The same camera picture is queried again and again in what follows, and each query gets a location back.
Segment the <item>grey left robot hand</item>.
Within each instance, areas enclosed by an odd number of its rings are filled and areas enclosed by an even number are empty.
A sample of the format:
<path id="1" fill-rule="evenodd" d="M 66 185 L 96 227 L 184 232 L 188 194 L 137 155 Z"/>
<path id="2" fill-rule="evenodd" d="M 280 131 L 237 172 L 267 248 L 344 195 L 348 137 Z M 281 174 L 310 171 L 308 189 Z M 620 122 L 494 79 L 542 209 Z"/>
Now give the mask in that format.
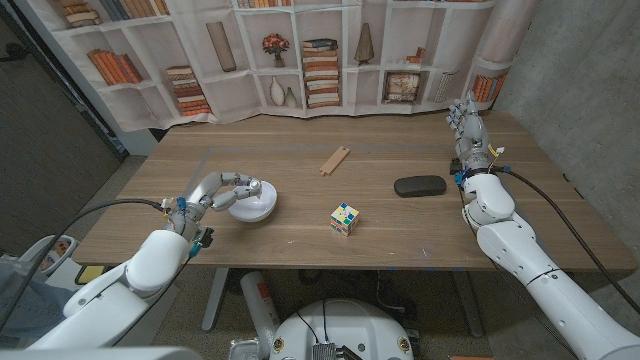
<path id="1" fill-rule="evenodd" d="M 205 176 L 186 197 L 186 209 L 174 210 L 163 230 L 173 231 L 191 241 L 199 229 L 198 223 L 208 208 L 224 211 L 236 201 L 261 195 L 261 181 L 248 175 L 212 172 Z"/>

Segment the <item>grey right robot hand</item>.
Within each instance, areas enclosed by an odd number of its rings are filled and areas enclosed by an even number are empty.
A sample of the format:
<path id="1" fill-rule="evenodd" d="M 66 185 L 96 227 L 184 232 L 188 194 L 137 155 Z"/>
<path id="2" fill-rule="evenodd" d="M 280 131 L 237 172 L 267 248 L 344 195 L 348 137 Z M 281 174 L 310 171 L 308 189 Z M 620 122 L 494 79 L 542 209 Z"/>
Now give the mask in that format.
<path id="1" fill-rule="evenodd" d="M 465 97 L 449 106 L 446 122 L 454 133 L 455 151 L 463 170 L 489 169 L 489 133 L 477 109 L 475 95 L 468 90 Z"/>

